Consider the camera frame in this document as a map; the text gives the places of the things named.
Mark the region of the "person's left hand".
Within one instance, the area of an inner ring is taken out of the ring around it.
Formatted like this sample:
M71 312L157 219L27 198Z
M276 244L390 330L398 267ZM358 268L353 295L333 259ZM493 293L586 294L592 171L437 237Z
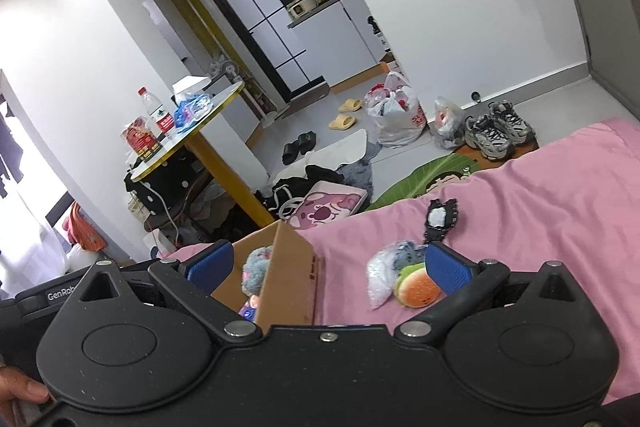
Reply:
M15 424L13 402L46 403L50 398L47 387L31 379L19 369L2 366L0 371L1 417L11 426Z

